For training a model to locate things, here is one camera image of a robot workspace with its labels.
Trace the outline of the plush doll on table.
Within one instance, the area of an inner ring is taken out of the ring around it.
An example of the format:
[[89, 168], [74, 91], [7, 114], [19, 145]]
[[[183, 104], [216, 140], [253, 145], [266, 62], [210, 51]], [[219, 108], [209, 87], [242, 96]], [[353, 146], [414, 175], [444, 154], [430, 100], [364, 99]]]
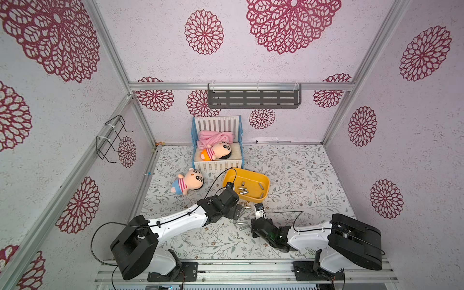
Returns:
[[198, 190], [204, 185], [203, 174], [196, 169], [190, 168], [185, 175], [179, 174], [172, 183], [170, 192], [186, 196], [190, 190]]

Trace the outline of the grey wall shelf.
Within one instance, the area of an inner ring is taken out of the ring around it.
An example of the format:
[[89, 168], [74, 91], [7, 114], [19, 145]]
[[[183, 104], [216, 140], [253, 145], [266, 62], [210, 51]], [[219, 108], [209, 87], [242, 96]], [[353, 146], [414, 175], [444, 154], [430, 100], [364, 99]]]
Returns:
[[302, 103], [302, 86], [290, 90], [214, 90], [208, 86], [211, 109], [297, 109]]

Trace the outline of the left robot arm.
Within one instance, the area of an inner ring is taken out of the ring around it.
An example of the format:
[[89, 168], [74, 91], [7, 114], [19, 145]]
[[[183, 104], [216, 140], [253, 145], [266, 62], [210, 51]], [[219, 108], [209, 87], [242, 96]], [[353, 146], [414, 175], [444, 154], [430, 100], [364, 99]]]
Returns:
[[177, 279], [182, 262], [174, 250], [162, 250], [157, 246], [222, 218], [238, 220], [241, 210], [239, 195], [226, 188], [220, 195], [201, 199], [170, 216], [159, 219], [146, 219], [143, 215], [134, 217], [110, 246], [123, 280], [132, 280], [146, 270], [166, 281]]

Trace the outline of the pink blanket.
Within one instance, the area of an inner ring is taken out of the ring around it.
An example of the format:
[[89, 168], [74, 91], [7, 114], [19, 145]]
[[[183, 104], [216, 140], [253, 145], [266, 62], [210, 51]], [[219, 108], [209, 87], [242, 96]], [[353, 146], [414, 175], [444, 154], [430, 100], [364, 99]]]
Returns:
[[232, 132], [216, 132], [210, 130], [202, 130], [199, 132], [197, 147], [201, 150], [213, 146], [216, 143], [232, 143], [234, 141], [234, 134]]

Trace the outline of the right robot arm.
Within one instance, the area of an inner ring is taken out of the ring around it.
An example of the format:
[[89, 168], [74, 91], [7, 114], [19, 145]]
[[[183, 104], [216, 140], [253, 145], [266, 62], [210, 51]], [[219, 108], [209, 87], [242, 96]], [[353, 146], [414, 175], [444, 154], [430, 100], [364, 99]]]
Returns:
[[334, 274], [356, 265], [364, 269], [383, 269], [381, 231], [340, 213], [330, 221], [309, 227], [277, 227], [263, 216], [251, 220], [253, 238], [262, 238], [273, 248], [289, 253], [311, 248], [317, 251], [315, 270]]

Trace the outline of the white and blue toy crib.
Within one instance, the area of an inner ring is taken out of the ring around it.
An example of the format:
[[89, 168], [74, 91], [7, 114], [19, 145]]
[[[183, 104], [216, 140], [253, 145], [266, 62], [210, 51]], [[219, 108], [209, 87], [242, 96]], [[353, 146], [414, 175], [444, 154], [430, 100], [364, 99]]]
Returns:
[[239, 116], [194, 117], [192, 143], [193, 168], [202, 173], [219, 174], [244, 165], [242, 121]]

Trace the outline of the yellow plastic storage box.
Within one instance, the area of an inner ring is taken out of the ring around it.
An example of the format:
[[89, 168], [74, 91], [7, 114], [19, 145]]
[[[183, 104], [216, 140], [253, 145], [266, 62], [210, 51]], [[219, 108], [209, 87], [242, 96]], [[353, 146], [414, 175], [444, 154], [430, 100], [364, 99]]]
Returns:
[[[239, 198], [251, 203], [261, 203], [268, 197], [269, 192], [269, 178], [266, 175], [259, 174], [257, 172], [234, 168], [227, 171], [224, 176], [222, 183], [223, 187], [226, 187], [227, 182], [234, 183], [234, 191], [239, 195]], [[241, 183], [245, 182], [245, 186], [248, 189], [248, 194], [241, 195], [238, 189]], [[261, 183], [264, 190], [261, 190], [258, 183]]]

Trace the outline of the plush doll in crib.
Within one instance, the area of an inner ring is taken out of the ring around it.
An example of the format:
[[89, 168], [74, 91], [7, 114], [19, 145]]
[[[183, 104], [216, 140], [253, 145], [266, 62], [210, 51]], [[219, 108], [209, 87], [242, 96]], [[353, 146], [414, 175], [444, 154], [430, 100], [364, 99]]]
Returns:
[[225, 142], [219, 142], [214, 145], [208, 145], [200, 154], [202, 161], [224, 160], [231, 156], [232, 147]]

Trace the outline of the metal base rail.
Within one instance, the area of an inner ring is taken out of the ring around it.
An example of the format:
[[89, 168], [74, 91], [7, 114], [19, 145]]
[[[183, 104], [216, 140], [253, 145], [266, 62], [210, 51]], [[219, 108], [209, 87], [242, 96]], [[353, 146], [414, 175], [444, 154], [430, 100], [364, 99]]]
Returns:
[[335, 278], [318, 280], [309, 260], [184, 260], [184, 271], [173, 281], [144, 271], [124, 280], [117, 269], [102, 266], [92, 290], [399, 290], [390, 262], [380, 271], [350, 266]]

